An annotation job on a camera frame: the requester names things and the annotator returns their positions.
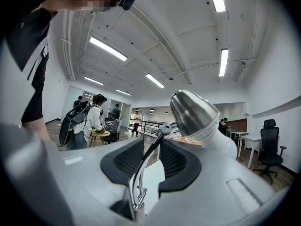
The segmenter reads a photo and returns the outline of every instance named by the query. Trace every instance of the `sleeve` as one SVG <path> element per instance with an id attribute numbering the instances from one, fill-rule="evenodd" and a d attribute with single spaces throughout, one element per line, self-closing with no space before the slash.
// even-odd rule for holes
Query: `sleeve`
<path id="1" fill-rule="evenodd" d="M 42 59 L 38 69 L 33 77 L 32 86 L 35 89 L 35 93 L 30 100 L 23 117 L 21 119 L 22 123 L 28 123 L 31 121 L 36 121 L 38 119 L 43 118 L 42 112 L 42 92 L 44 88 L 45 82 L 45 71 L 46 71 L 46 64 L 49 58 L 49 54 Z"/>
<path id="2" fill-rule="evenodd" d="M 100 120 L 99 120 L 99 111 L 98 110 L 94 110 L 92 109 L 92 126 L 96 129 L 96 130 L 102 130 L 103 127 L 100 124 Z"/>

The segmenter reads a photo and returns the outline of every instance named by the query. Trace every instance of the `wooden floor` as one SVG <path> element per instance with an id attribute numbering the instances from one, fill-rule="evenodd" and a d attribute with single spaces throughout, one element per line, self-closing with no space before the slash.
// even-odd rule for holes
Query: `wooden floor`
<path id="1" fill-rule="evenodd" d="M 61 125 L 60 121 L 53 121 L 53 122 L 47 124 L 46 126 L 47 126 L 48 132 L 50 134 L 51 140 L 59 146 L 58 149 L 60 151 L 65 151 L 66 147 L 61 146 L 59 143 L 59 132 L 60 132 L 60 128 L 61 128 L 60 125 Z M 148 148 L 151 146 L 151 144 L 155 141 L 155 138 L 144 135 L 144 134 L 140 134 L 140 133 L 139 133 L 139 136 L 144 138 L 144 153 L 145 153 L 148 150 Z M 119 141 L 126 140 L 129 137 L 132 137 L 131 131 L 126 128 L 121 128 L 121 134 L 119 137 Z M 100 137 L 96 138 L 95 145 L 96 146 L 103 145 Z M 240 162 L 241 164 L 243 164 L 245 167 L 247 167 L 249 158 L 250 158 L 250 154 L 251 154 L 251 151 L 242 150 L 240 157 L 237 158 L 237 161 Z M 157 161 L 157 155 L 158 155 L 158 150 L 156 150 L 153 153 L 147 166 L 150 166 L 151 164 L 153 164 Z M 263 169 L 265 167 L 263 165 L 258 165 L 258 163 L 259 163 L 258 155 L 257 155 L 257 153 L 254 153 L 250 170 L 252 171 L 253 168 Z M 273 178 L 273 184 L 271 185 L 271 187 L 274 189 L 275 192 L 278 192 L 280 189 L 285 188 L 293 183 L 293 176 L 290 175 L 289 173 L 287 173 L 286 171 L 284 171 L 283 169 L 281 169 L 280 167 L 276 166 L 276 167 L 271 168 L 271 170 L 276 171 L 278 173 L 277 177 L 275 177 L 274 175 L 271 175 Z M 266 175 L 263 175 L 262 178 L 264 180 L 266 180 L 268 183 L 270 183 L 270 179 Z"/>

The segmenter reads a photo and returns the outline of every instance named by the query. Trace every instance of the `chair armrest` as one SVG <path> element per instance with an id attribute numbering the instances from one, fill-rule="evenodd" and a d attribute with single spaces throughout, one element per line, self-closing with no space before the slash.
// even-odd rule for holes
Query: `chair armrest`
<path id="1" fill-rule="evenodd" d="M 280 146 L 280 148 L 281 148 L 281 153 L 280 153 L 280 156 L 282 156 L 282 152 L 283 152 L 283 150 L 285 150 L 285 149 L 286 149 L 286 146 L 283 146 L 283 145 L 281 145 L 281 146 Z"/>

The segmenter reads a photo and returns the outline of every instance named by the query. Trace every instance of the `white shirt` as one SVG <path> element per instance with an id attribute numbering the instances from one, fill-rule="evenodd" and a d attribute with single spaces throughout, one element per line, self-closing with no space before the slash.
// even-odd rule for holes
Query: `white shirt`
<path id="1" fill-rule="evenodd" d="M 100 124 L 99 120 L 100 109 L 98 106 L 91 107 L 87 115 L 87 122 L 84 120 L 82 123 L 77 124 L 73 127 L 74 133 L 78 134 L 81 131 L 84 131 L 85 140 L 88 142 L 92 127 L 96 130 L 102 130 L 103 126 Z"/>
<path id="2" fill-rule="evenodd" d="M 141 120 L 141 116 L 135 114 L 135 115 L 134 115 L 134 123 L 135 123 L 135 124 L 139 124 L 139 123 L 140 123 L 139 120 Z"/>

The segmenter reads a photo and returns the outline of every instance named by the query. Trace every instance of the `chair base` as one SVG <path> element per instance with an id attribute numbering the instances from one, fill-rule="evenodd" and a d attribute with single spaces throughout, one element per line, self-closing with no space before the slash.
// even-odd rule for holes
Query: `chair base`
<path id="1" fill-rule="evenodd" d="M 266 166 L 265 169 L 253 169 L 253 171 L 261 171 L 260 176 L 262 176 L 262 175 L 267 175 L 268 178 L 271 180 L 271 185 L 272 185 L 272 184 L 273 184 L 273 179 L 272 179 L 272 177 L 271 177 L 270 174 L 273 173 L 273 174 L 275 174 L 275 177 L 277 177 L 278 173 L 275 172 L 275 171 L 271 171 L 271 170 L 270 170 L 270 167 L 271 167 L 271 166 Z"/>

